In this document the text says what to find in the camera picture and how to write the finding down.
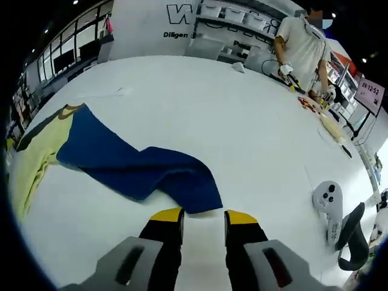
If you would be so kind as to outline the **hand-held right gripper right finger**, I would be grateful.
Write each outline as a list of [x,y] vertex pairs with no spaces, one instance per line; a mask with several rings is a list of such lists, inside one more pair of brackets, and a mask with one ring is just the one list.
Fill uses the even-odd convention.
[[309,263],[282,242],[269,240],[251,215],[226,210],[224,222],[233,290],[336,290],[314,278]]

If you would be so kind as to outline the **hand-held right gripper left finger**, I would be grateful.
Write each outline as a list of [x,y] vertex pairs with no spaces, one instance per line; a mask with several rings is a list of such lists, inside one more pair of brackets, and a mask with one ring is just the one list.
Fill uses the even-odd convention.
[[184,210],[154,214],[138,237],[130,236],[102,256],[95,272],[61,290],[174,290],[182,255]]

